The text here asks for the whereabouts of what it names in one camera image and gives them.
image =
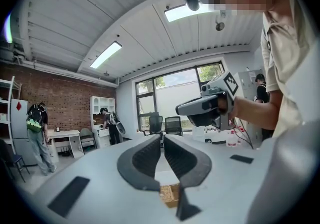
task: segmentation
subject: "window frame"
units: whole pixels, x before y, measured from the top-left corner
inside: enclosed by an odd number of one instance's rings
[[[201,92],[201,87],[205,84],[207,84],[209,82],[206,81],[206,82],[201,82],[200,81],[200,76],[199,76],[199,73],[198,73],[198,68],[201,68],[201,67],[206,67],[206,66],[211,66],[211,65],[215,65],[215,64],[219,64],[220,65],[220,68],[222,70],[222,72],[225,72],[225,68],[224,68],[224,65],[222,63],[222,61],[218,61],[218,62],[213,62],[213,63],[208,63],[208,64],[202,64],[202,65],[195,65],[195,66],[192,66],[192,67],[189,67],[189,68],[185,68],[185,69],[181,69],[181,70],[176,70],[176,71],[173,71],[173,72],[168,72],[168,73],[164,73],[162,75],[159,75],[159,76],[156,76],[156,77],[151,77],[149,79],[144,79],[142,81],[139,81],[139,82],[136,82],[135,83],[135,95],[136,95],[136,113],[137,113],[137,118],[138,118],[138,129],[139,131],[141,131],[141,122],[140,122],[140,117],[150,117],[152,114],[158,112],[157,111],[157,99],[156,99],[156,79],[157,78],[160,78],[160,77],[164,77],[164,76],[167,76],[167,75],[171,75],[171,74],[175,74],[175,73],[179,73],[179,72],[182,72],[182,71],[186,71],[186,70],[192,70],[192,69],[195,69],[196,71],[196,76],[197,76],[197,80],[198,80],[198,85],[199,85],[199,89],[200,89],[200,92]],[[150,92],[150,93],[146,93],[146,94],[142,94],[142,95],[139,95],[139,83],[141,82],[145,82],[145,81],[148,81],[148,80],[152,80],[152,86],[153,86],[153,91]],[[154,105],[154,112],[152,113],[146,113],[146,114],[140,114],[139,112],[139,99],[140,98],[143,98],[143,97],[148,97],[148,96],[153,96],[153,105]]]

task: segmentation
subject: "black cap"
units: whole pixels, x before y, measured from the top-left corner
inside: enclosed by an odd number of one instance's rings
[[[104,110],[105,110],[106,112],[108,112],[108,109],[107,109],[107,108],[101,108],[101,109],[100,109],[100,114],[102,114],[102,112],[103,112]]]
[[[265,81],[265,77],[264,77],[264,75],[263,74],[258,74],[256,77],[255,77],[256,79],[255,79],[255,81],[257,82],[257,80],[260,80],[260,81]]]

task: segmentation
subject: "man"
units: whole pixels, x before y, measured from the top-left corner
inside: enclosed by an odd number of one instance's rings
[[[256,101],[258,103],[268,103],[269,102],[269,94],[267,93],[267,84],[265,81],[265,76],[263,74],[258,74],[256,76],[255,82],[257,85],[256,88]],[[262,140],[264,141],[267,138],[272,137],[272,134],[274,133],[273,130],[263,129],[262,128]]]
[[[103,129],[109,127],[111,145],[120,143],[119,132],[113,113],[108,113],[107,108],[101,108],[100,113],[103,114]]]
[[[302,123],[297,105],[286,82],[306,57],[315,35],[297,0],[214,0],[227,9],[263,12],[261,47],[266,73],[268,103],[236,97],[229,118],[238,117],[264,129],[274,137]],[[226,103],[220,99],[219,108]]]
[[[27,133],[31,142],[35,160],[41,172],[47,176],[48,170],[54,172],[57,167],[52,163],[46,147],[48,139],[48,114],[44,103],[32,105],[27,112]]]

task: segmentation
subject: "window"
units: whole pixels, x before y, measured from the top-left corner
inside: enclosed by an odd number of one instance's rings
[[[149,117],[154,112],[165,119],[177,116],[176,106],[200,96],[200,88],[217,75],[224,72],[221,62],[195,66],[187,70],[154,77],[136,84],[136,106],[140,130],[149,130]],[[193,125],[187,116],[181,116],[181,126],[185,131]]]
[[[149,117],[157,111],[154,95],[154,80],[149,79],[136,84],[136,108],[140,130],[149,130]]]
[[[201,85],[208,83],[217,75],[223,73],[223,66],[221,63],[198,67],[199,81]]]

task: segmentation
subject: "fluorescent light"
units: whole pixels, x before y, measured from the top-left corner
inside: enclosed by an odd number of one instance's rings
[[[166,15],[168,21],[172,22],[172,21],[175,21],[175,20],[190,16],[190,15],[202,14],[202,13],[208,13],[208,12],[215,11],[213,9],[213,5],[211,6],[209,4],[203,4],[200,2],[199,6],[200,7],[197,11],[192,11],[190,8],[188,8],[187,5],[177,6],[177,7],[165,10],[164,14]]]
[[[97,69],[104,61],[106,61],[110,56],[116,53],[120,48],[122,48],[122,46],[115,41],[93,62],[90,67]]]
[[[12,43],[12,35],[11,35],[11,28],[10,28],[10,15],[8,15],[8,17],[6,18],[4,24],[4,37],[5,37],[5,40],[8,42],[8,43]]]

